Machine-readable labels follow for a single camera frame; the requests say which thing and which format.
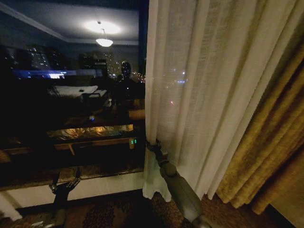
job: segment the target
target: ceiling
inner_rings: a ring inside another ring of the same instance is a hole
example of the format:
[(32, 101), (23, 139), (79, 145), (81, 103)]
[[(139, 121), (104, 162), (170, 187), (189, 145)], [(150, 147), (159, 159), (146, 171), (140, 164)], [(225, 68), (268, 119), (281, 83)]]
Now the ceiling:
[(122, 0), (75, 2), (77, 5), (59, 0), (1, 0), (0, 10), (68, 43), (95, 43), (97, 38), (104, 38), (103, 34), (86, 28), (88, 22), (99, 20), (101, 23), (112, 23), (119, 28), (117, 33), (107, 34), (114, 44), (138, 44), (138, 0), (129, 1), (128, 4), (126, 3), (128, 1), (123, 3)]

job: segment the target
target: curtain fold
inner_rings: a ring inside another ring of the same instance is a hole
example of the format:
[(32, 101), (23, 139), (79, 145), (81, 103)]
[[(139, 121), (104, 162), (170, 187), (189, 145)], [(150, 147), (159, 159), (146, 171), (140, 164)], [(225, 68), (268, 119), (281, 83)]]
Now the curtain fold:
[[(214, 195), (286, 47), (303, 1), (151, 0), (146, 135), (201, 198)], [(171, 196), (146, 151), (143, 194)]]
[[(267, 179), (304, 143), (303, 59), (302, 44), (257, 109), (217, 190), (224, 202), (230, 201), (236, 208), (250, 203)], [(260, 201), (256, 211), (260, 213), (266, 205)]]
[(10, 202), (10, 197), (8, 197), (4, 192), (0, 192), (0, 212), (4, 218), (9, 217), (13, 221), (22, 218)]
[(264, 211), (266, 206), (276, 198), (282, 196), (289, 187), (299, 181), (303, 173), (304, 147), (300, 147), (289, 161), (262, 187), (252, 203), (252, 210), (256, 214)]

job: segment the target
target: crown molding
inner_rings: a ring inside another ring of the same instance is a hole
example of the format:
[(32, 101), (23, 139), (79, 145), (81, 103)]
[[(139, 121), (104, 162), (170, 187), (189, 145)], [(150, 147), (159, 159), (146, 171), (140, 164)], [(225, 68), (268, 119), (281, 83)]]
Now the crown molding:
[[(24, 23), (27, 23), (43, 32), (50, 34), (64, 42), (67, 43), (78, 43), (78, 44), (95, 44), (96, 41), (94, 39), (76, 39), (76, 38), (67, 38), (62, 36), (61, 34), (55, 32), (54, 30), (40, 24), (39, 22), (35, 21), (32, 18), (25, 16), (24, 14), (20, 13), (19, 11), (7, 6), (6, 4), (0, 2), (0, 11), (6, 13), (18, 20), (21, 20)], [(138, 41), (127, 41), (127, 40), (113, 40), (114, 45), (138, 45)]]

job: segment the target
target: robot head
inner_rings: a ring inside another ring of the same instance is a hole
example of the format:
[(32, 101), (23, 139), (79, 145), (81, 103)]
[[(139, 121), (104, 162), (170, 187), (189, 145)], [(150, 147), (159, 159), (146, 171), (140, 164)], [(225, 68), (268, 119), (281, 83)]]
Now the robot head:
[(124, 61), (122, 62), (122, 74), (124, 78), (129, 78), (131, 75), (131, 65), (129, 62)]

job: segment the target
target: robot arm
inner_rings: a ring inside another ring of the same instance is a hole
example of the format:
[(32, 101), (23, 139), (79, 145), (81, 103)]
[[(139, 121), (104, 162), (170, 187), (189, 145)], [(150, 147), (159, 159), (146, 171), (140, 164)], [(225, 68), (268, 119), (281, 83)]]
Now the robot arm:
[(187, 181), (179, 175), (176, 167), (167, 160), (168, 155), (161, 151), (159, 141), (157, 143), (157, 145), (151, 146), (147, 142), (147, 148), (155, 153), (156, 160), (160, 166), (161, 176), (165, 179), (169, 192), (179, 211), (194, 227), (210, 228), (210, 225), (204, 221), (200, 199)]
[(32, 227), (54, 228), (63, 227), (66, 221), (67, 197), (76, 185), (80, 182), (80, 169), (77, 168), (75, 178), (71, 182), (57, 185), (60, 173), (58, 173), (53, 183), (49, 185), (52, 193), (55, 194), (52, 211), (45, 214), (40, 221), (32, 224)]

